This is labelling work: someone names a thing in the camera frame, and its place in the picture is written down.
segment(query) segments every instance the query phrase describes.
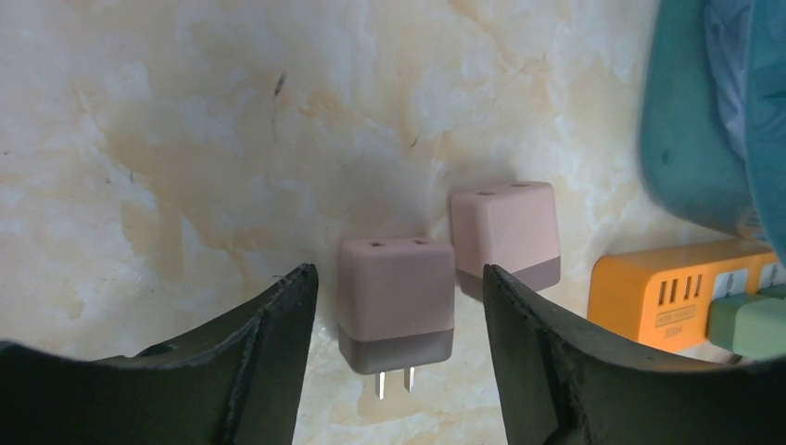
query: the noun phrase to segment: orange box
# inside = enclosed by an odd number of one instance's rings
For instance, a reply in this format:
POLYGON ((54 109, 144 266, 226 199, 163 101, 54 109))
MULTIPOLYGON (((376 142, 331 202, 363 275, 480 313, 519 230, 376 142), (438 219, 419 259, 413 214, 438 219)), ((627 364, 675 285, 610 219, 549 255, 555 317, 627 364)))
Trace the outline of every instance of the orange box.
POLYGON ((744 286, 734 287, 755 293, 771 262, 778 258, 769 248, 741 240, 605 256, 592 271, 587 318, 660 350, 684 350, 707 340, 713 294, 731 285, 718 276, 745 270, 744 286))

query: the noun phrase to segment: pink cube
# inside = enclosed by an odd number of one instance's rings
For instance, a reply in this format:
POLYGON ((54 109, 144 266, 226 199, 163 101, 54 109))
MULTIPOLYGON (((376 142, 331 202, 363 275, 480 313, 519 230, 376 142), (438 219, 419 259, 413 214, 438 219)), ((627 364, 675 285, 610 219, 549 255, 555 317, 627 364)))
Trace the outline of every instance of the pink cube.
POLYGON ((560 276, 560 242, 551 184, 516 182, 450 199, 456 267, 475 277, 498 264, 535 290, 560 276))
POLYGON ((339 348, 375 374, 450 357, 453 246, 428 238, 351 239, 341 246, 339 348))

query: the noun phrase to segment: teal bin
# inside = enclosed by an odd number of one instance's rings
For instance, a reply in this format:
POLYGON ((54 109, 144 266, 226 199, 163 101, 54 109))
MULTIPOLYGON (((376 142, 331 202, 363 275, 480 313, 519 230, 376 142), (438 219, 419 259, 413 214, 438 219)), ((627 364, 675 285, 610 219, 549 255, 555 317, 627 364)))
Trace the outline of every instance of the teal bin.
POLYGON ((706 0, 663 0, 641 118, 650 195, 675 216, 786 258, 786 2, 754 0, 748 49, 746 148, 729 148, 704 34, 706 0))

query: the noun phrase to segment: metal prong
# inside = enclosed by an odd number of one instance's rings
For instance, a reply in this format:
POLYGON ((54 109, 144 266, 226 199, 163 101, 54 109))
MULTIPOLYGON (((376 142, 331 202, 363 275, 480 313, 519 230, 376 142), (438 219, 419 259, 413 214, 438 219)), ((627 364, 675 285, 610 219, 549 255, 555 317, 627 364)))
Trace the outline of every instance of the metal prong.
POLYGON ((413 392, 415 389, 415 368, 407 368, 404 370, 404 387, 409 392, 413 392))
POLYGON ((378 397, 379 400, 385 398, 385 373, 376 375, 376 397, 378 397))

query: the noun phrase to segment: marble surface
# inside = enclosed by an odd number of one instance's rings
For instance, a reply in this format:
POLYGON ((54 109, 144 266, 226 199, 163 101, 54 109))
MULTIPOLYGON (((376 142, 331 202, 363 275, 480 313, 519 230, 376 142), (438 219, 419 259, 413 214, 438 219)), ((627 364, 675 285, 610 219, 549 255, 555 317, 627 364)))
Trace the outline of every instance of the marble surface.
POLYGON ((606 252, 720 235, 638 178, 654 0, 0 0, 0 337, 132 355, 315 263, 295 443, 502 444, 482 307, 387 398, 334 335, 350 236, 449 237, 446 198, 541 180, 587 306, 606 252))

